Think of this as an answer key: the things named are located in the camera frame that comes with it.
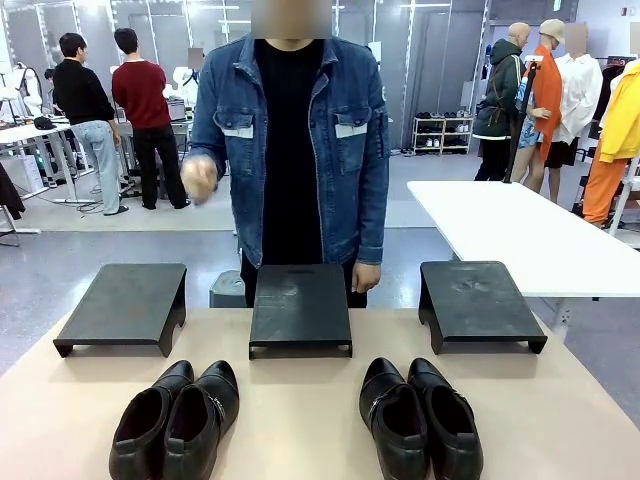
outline black shoe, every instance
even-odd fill
[[[218,444],[238,416],[231,366],[220,360],[180,392],[164,437],[164,480],[208,480]]]
[[[409,383],[417,390],[427,417],[436,479],[478,480],[484,457],[467,400],[424,358],[411,363]]]
[[[364,377],[360,415],[373,435],[385,480],[424,480],[427,424],[420,402],[393,364],[375,359]]]
[[[186,202],[184,202],[184,205],[182,205],[181,207],[173,207],[176,210],[182,210],[183,208],[187,208],[189,205],[191,205],[191,200],[187,200]]]
[[[178,393],[190,383],[193,383],[193,368],[186,360],[180,360],[151,388],[131,400],[113,437],[109,455],[111,478],[160,478],[167,420]]]
[[[113,215],[119,215],[120,213],[124,213],[124,212],[128,212],[129,211],[129,207],[125,207],[124,205],[120,205],[120,207],[118,207],[118,210],[113,212],[113,213],[105,213],[104,216],[105,217],[112,217]]]

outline jacket pocket flap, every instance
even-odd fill
[[[253,113],[221,112],[213,115],[213,121],[223,130],[240,130],[251,128]]]
[[[336,120],[338,125],[345,125],[349,127],[360,127],[366,125],[371,120],[371,108],[360,108],[358,110],[352,110],[345,113],[336,113]]]

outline yellow jacket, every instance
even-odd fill
[[[640,63],[624,73],[616,89],[604,130],[600,161],[634,158],[640,152]]]

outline red sweater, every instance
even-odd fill
[[[124,108],[134,128],[161,127],[171,123],[167,101],[162,96],[167,79],[160,65],[125,62],[113,72],[113,99]]]

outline orange pants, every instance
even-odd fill
[[[609,217],[613,196],[620,185],[628,158],[614,160],[612,163],[600,161],[600,148],[596,150],[589,182],[584,192],[582,213],[589,223],[604,223]]]

